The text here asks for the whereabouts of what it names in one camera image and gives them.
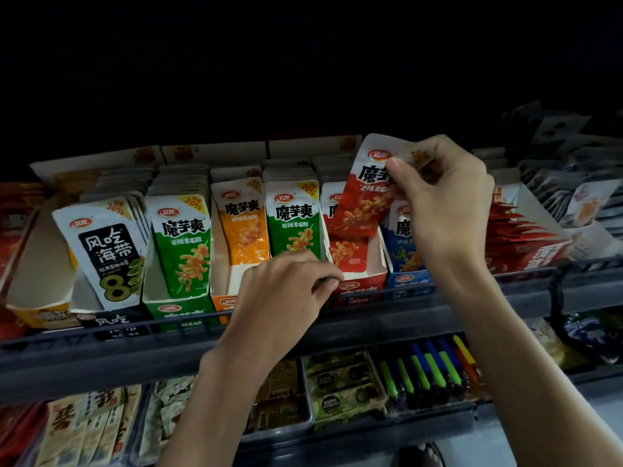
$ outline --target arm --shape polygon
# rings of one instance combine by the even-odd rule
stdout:
[[[485,265],[493,179],[445,136],[443,175],[427,184],[401,160],[387,168],[409,198],[418,252],[456,312],[518,465],[623,466],[623,443],[538,343]]]
[[[311,251],[280,255],[244,273],[236,310],[201,359],[158,467],[231,465],[260,385],[316,320],[337,279],[342,272]]]

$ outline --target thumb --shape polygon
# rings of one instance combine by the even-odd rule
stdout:
[[[330,278],[329,280],[325,280],[323,283],[316,287],[316,290],[314,290],[311,297],[314,298],[318,303],[318,309],[320,309],[320,307],[326,303],[326,301],[331,296],[331,293],[333,293],[333,291],[338,288],[338,285],[338,279]]]
[[[407,196],[412,196],[427,186],[420,174],[400,157],[392,157],[385,162],[385,167]]]

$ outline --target dark background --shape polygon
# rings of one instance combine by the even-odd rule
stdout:
[[[494,146],[500,113],[537,98],[620,108],[623,3],[545,3],[7,6],[3,158],[22,166],[0,179],[35,160],[297,134]]]

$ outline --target hand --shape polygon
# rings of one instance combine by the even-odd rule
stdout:
[[[309,250],[282,253],[249,268],[218,347],[253,358],[266,377],[303,337],[343,278],[339,268]]]
[[[433,280],[441,280],[457,264],[485,266],[485,238],[494,179],[485,164],[447,136],[417,143],[433,151],[443,174],[428,184],[401,159],[387,161],[387,170],[405,192],[417,251]]]

